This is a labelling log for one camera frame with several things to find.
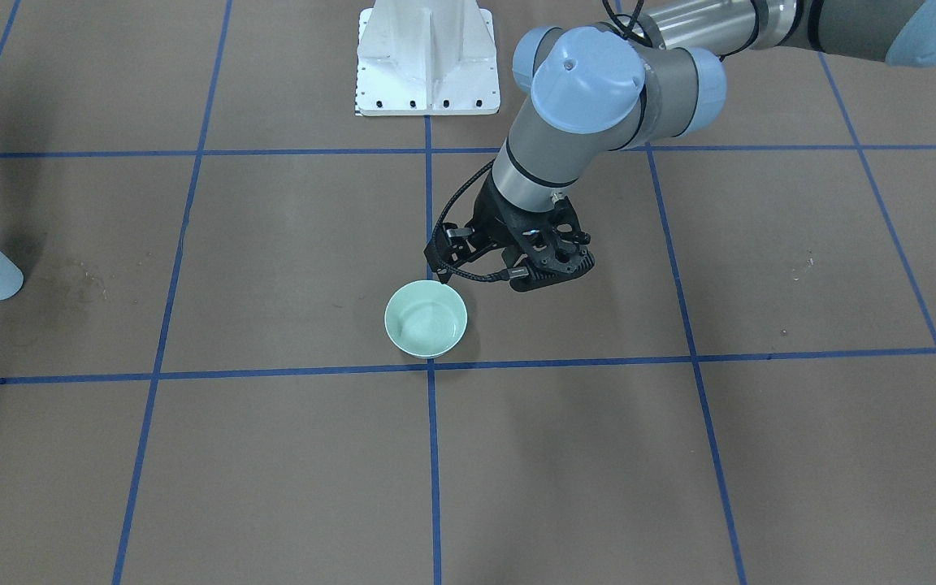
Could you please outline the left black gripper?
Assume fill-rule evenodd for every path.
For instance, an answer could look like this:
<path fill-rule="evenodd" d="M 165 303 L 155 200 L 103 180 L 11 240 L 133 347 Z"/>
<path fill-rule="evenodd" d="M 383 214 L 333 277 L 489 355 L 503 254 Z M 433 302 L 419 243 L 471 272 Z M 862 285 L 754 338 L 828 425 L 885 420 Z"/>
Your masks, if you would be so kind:
<path fill-rule="evenodd" d="M 583 230 L 567 197 L 547 211 L 521 210 L 509 203 L 491 175 L 473 204 L 469 228 L 438 228 L 431 234 L 424 255 L 428 269 L 442 284 L 449 284 L 453 269 L 473 262 L 476 249 L 517 249 L 535 269 L 580 269 L 583 266 Z"/>

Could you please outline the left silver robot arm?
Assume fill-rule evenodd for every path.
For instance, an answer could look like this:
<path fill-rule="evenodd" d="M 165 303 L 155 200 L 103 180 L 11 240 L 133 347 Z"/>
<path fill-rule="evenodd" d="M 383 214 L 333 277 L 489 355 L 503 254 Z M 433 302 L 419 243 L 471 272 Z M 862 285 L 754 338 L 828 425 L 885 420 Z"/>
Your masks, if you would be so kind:
<path fill-rule="evenodd" d="M 595 156 L 687 136 L 726 100 L 724 62 L 786 47 L 892 67 L 936 66 L 936 1 L 674 1 L 528 31 L 513 55 L 525 93 L 464 225 L 440 212 L 424 250 L 442 283 L 528 292 L 594 267 L 570 192 Z"/>

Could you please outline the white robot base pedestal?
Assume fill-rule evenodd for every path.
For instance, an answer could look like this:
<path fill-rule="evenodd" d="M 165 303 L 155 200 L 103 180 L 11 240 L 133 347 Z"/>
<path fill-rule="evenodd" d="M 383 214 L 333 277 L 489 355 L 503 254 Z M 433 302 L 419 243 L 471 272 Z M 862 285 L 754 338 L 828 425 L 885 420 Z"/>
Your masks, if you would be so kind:
<path fill-rule="evenodd" d="M 357 17 L 354 114 L 494 115 L 494 18 L 475 1 L 376 1 Z"/>

